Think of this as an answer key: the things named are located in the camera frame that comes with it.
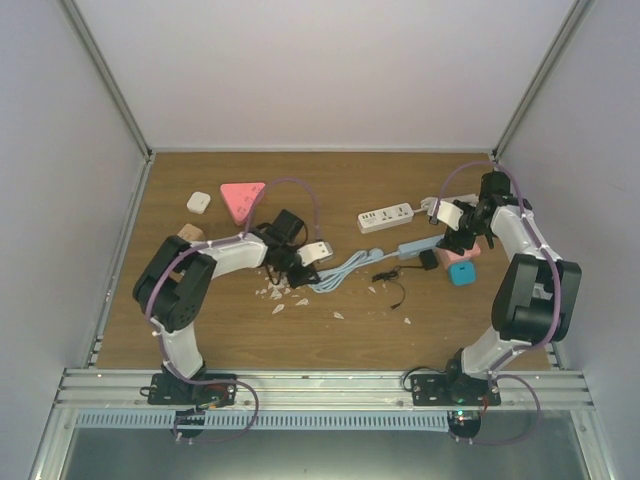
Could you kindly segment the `blue cube adapter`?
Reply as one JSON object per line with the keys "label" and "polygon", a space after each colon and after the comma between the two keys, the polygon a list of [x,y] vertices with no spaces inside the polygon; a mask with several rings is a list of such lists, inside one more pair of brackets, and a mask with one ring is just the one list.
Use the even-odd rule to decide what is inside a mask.
{"label": "blue cube adapter", "polygon": [[471,285],[476,281],[476,269],[472,261],[452,264],[448,270],[451,283],[456,287]]}

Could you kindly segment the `white power strip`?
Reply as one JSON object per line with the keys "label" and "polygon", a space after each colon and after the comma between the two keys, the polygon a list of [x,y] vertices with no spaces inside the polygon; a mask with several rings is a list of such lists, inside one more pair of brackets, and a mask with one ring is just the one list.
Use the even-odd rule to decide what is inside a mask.
{"label": "white power strip", "polygon": [[357,225],[362,234],[369,234],[410,223],[413,217],[411,205],[401,203],[361,213],[357,216]]}

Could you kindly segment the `pink block socket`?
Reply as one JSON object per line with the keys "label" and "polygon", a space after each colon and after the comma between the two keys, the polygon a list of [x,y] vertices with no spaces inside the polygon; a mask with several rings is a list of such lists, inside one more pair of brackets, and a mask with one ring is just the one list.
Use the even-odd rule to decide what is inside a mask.
{"label": "pink block socket", "polygon": [[470,250],[465,250],[462,255],[458,255],[454,252],[451,252],[446,249],[436,248],[435,254],[439,263],[443,266],[445,270],[448,270],[451,266],[471,261],[472,259],[481,255],[481,248],[478,243],[475,243],[474,246]]}

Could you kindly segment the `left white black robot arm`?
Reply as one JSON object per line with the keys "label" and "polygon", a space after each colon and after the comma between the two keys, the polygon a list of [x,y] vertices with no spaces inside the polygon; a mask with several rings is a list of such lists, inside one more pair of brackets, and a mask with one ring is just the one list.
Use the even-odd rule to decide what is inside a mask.
{"label": "left white black robot arm", "polygon": [[240,270],[267,268],[284,275],[292,288],[319,283],[315,264],[333,251],[322,239],[296,244],[305,228],[299,217],[283,210],[273,222],[231,237],[189,242],[173,235],[162,243],[132,296],[158,339],[163,368],[174,376],[171,391],[181,402],[196,403],[206,391],[194,321],[211,281]]}

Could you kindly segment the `pink triangular power socket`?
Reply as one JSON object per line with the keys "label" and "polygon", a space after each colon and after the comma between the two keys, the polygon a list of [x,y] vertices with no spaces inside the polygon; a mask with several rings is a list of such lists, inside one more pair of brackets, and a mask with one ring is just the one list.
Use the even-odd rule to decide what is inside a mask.
{"label": "pink triangular power socket", "polygon": [[236,225],[245,224],[254,201],[264,187],[263,182],[225,183],[220,186],[222,200]]}

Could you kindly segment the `small white charger plug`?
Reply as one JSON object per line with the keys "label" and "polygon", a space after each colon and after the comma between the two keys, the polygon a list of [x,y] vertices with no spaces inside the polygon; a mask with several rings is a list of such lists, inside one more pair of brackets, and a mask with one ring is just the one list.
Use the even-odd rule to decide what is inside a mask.
{"label": "small white charger plug", "polygon": [[204,214],[211,202],[211,196],[207,193],[193,192],[186,203],[186,208],[194,214]]}

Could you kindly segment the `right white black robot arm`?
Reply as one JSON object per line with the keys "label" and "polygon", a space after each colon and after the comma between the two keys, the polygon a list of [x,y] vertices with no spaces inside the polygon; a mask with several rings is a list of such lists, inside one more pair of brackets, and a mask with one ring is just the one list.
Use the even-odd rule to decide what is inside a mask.
{"label": "right white black robot arm", "polygon": [[447,363],[444,396],[464,405],[492,389],[497,374],[518,356],[565,338],[582,278],[544,239],[530,204],[503,170],[481,178],[479,199],[437,200],[435,219],[446,226],[437,246],[461,255],[479,237],[501,244],[509,261],[491,307],[491,325]]}

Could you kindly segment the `light blue power strip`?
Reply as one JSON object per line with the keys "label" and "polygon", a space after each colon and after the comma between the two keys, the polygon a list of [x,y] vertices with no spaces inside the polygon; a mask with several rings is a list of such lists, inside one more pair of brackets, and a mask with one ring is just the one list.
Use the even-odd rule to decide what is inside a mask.
{"label": "light blue power strip", "polygon": [[396,253],[399,260],[409,260],[417,257],[422,251],[435,248],[443,235],[431,236],[421,240],[415,240],[408,243],[400,244]]}

